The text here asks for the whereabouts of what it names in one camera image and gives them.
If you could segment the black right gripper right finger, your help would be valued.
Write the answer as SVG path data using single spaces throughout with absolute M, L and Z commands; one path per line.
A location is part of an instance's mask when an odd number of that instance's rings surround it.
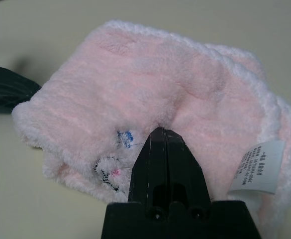
M 171 203 L 180 203 L 191 217 L 206 220 L 211 204 L 201 166 L 183 138 L 165 131 Z

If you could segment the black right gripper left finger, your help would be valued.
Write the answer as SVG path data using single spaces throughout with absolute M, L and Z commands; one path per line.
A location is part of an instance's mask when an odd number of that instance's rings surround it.
M 139 203 L 146 217 L 163 220 L 167 213 L 167 163 L 164 129 L 146 139 L 132 168 L 128 202 Z

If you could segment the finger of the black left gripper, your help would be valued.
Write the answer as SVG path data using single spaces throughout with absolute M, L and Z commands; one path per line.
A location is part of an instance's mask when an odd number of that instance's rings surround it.
M 0 67 L 0 96 L 33 96 L 40 89 L 36 82 Z
M 34 94 L 0 94 L 0 114 L 10 114 L 20 103 L 29 101 Z

